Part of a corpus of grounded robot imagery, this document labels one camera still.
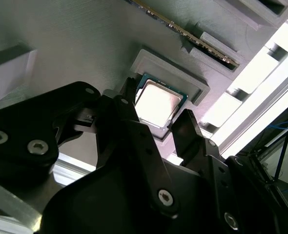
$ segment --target cpu processor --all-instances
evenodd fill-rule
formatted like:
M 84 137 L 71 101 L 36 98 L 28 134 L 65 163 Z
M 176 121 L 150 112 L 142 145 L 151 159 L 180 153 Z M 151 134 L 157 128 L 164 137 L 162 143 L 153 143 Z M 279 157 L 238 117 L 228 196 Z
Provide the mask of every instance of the cpu processor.
M 186 99 L 186 94 L 144 74 L 137 89 L 135 109 L 141 121 L 164 129 Z

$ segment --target ram module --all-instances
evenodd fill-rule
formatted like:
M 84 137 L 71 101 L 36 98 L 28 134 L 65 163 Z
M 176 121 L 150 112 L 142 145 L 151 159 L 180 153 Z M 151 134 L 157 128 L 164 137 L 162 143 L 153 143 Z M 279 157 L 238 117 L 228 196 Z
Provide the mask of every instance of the ram module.
M 146 4 L 142 3 L 139 0 L 125 0 L 128 3 L 137 6 L 140 10 L 144 11 L 147 15 L 151 16 L 155 20 L 158 20 L 160 23 L 166 25 L 169 29 L 172 31 L 180 34 L 181 36 L 187 38 L 190 42 L 192 42 L 197 49 L 199 49 L 201 52 L 205 53 L 206 55 L 210 56 L 211 58 L 215 59 L 225 67 L 227 67 L 230 70 L 234 70 L 239 66 L 235 61 L 227 57 L 226 55 L 222 54 L 215 48 L 211 47 L 207 43 L 203 42 L 199 38 L 195 37 L 188 31 L 184 30 L 180 26 L 176 25 L 173 21 L 170 21 L 166 17 L 162 16 L 158 12 L 151 9 Z

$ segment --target gray plastic surface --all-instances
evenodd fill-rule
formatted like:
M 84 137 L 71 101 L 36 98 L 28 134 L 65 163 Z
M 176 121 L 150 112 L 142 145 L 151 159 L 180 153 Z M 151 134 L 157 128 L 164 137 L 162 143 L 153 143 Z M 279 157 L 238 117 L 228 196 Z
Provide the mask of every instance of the gray plastic surface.
M 142 0 L 184 29 L 202 23 L 210 35 L 250 61 L 276 31 L 255 31 L 222 0 Z M 22 40 L 38 50 L 30 82 L 31 95 L 81 80 L 100 92 L 123 83 L 139 49 L 145 45 L 206 80 L 207 96 L 194 106 L 200 120 L 232 80 L 181 50 L 180 36 L 124 0 L 0 0 L 0 50 Z M 93 137 L 85 134 L 62 152 L 95 164 Z M 174 151 L 170 137 L 159 146 L 162 156 Z
M 36 51 L 26 52 L 22 50 L 23 54 L 7 60 L 7 57 L 11 57 L 13 53 L 17 54 L 18 47 L 6 50 L 6 53 L 0 57 L 0 100 L 13 90 L 30 81 L 30 73 Z
M 212 67 L 217 72 L 227 76 L 231 80 L 235 80 L 235 78 L 241 73 L 241 71 L 247 66 L 249 63 L 248 60 L 244 59 L 243 56 L 238 54 L 233 49 L 229 48 L 227 45 L 216 39 L 212 36 L 209 32 L 210 30 L 206 28 L 203 24 L 196 24 L 194 27 L 194 34 L 200 38 L 202 41 L 206 42 L 207 44 L 211 45 L 212 47 L 218 49 L 219 51 L 223 52 L 229 58 L 235 60 L 239 66 L 234 68 L 233 70 L 223 66 L 218 61 L 214 60 L 213 58 L 207 56 L 203 52 L 199 51 L 197 48 L 193 46 L 192 43 L 186 41 L 183 44 L 182 50 L 186 51 L 189 55 L 194 57 L 195 59 L 199 59 L 201 61 L 205 61 L 207 65 Z
M 288 19 L 288 0 L 263 0 L 268 4 L 277 3 L 283 9 L 276 13 L 260 0 L 216 0 L 236 17 L 258 30 L 262 25 L 279 28 Z
M 26 97 L 27 88 L 28 88 L 27 85 L 23 84 L 23 85 L 19 86 L 18 88 L 14 89 L 9 94 L 7 94 L 5 97 L 3 97 L 0 100 L 0 109 L 26 100 L 27 99 L 27 97 Z
M 159 81 L 166 83 L 188 95 L 188 100 L 198 105 L 207 95 L 210 88 L 207 82 L 179 65 L 161 58 L 149 49 L 141 49 L 130 71 L 143 75 L 148 73 Z

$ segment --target bright light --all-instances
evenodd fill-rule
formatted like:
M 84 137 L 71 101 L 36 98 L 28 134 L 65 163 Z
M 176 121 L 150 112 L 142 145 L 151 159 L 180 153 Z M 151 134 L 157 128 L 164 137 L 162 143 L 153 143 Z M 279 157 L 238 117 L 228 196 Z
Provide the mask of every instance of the bright light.
M 135 109 L 138 117 L 156 125 L 164 127 L 172 118 L 183 96 L 148 81 L 138 98 Z
M 237 109 L 237 111 L 215 132 L 211 139 L 219 146 L 221 145 L 265 100 L 288 78 L 288 56 L 280 65 L 261 83 L 261 85 L 247 98 L 247 100 Z M 236 144 L 233 142 L 228 146 L 227 151 L 223 152 L 223 156 L 234 155 L 247 145 L 256 135 L 258 135 L 266 126 L 268 126 L 275 117 L 288 107 L 288 99 L 284 102 L 278 102 L 275 105 L 272 114 L 265 115 L 262 118 L 262 124 L 251 123 L 247 126 L 244 134 L 237 138 Z
M 172 153 L 166 158 L 169 162 L 173 163 L 174 165 L 179 166 L 183 159 L 178 157 L 176 154 Z
M 224 93 L 204 115 L 201 122 L 221 127 L 241 104 L 241 101 L 227 93 Z
M 286 21 L 271 37 L 272 41 L 288 52 L 288 21 Z
M 268 49 L 263 47 L 245 69 L 231 84 L 231 88 L 240 88 L 251 94 L 278 65 L 278 61 L 268 55 Z
M 271 108 L 268 109 L 257 121 L 249 127 L 236 142 L 231 144 L 221 155 L 227 158 L 236 155 L 244 148 L 256 135 L 265 129 L 272 121 L 275 120 L 288 107 L 288 92 L 286 92 Z
M 85 162 L 82 162 L 82 161 L 80 161 L 80 160 L 77 160 L 77 159 L 75 159 L 75 158 L 73 158 L 73 157 L 70 157 L 70 156 L 68 156 L 68 155 L 65 155 L 65 154 L 63 154 L 63 153 L 59 153 L 58 158 L 59 158 L 60 160 L 62 160 L 62 161 L 68 162 L 68 163 L 70 163 L 70 164 L 72 164 L 72 165 L 75 165 L 75 166 L 77 166 L 77 167 L 79 167 L 79 168 L 83 168 L 83 169 L 85 169 L 85 170 L 87 170 L 87 171 L 89 171 L 89 172 L 93 172 L 93 171 L 95 171 L 95 169 L 96 169 L 95 166 L 92 166 L 92 165 L 90 165 L 90 164 L 87 164 L 87 163 L 85 163 Z
M 210 133 L 210 132 L 208 132 L 208 131 L 206 131 L 205 129 L 202 129 L 202 128 L 200 128 L 200 130 L 201 130 L 201 132 L 202 132 L 204 137 L 206 137 L 206 138 L 211 138 L 212 137 L 212 133 Z

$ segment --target blue cable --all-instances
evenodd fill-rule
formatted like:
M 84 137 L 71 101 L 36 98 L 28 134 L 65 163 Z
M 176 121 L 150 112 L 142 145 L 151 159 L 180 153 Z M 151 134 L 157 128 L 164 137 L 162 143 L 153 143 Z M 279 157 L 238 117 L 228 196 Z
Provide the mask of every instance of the blue cable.
M 284 123 L 288 123 L 288 121 L 285 121 L 285 122 L 283 122 L 283 123 L 277 123 L 277 124 L 275 124 L 274 126 L 282 125 L 282 124 L 284 124 Z
M 276 128 L 276 129 L 283 129 L 283 130 L 288 129 L 288 127 L 287 128 L 282 128 L 282 127 L 278 127 L 278 126 L 272 125 L 272 124 L 270 124 L 269 127 L 270 128 Z

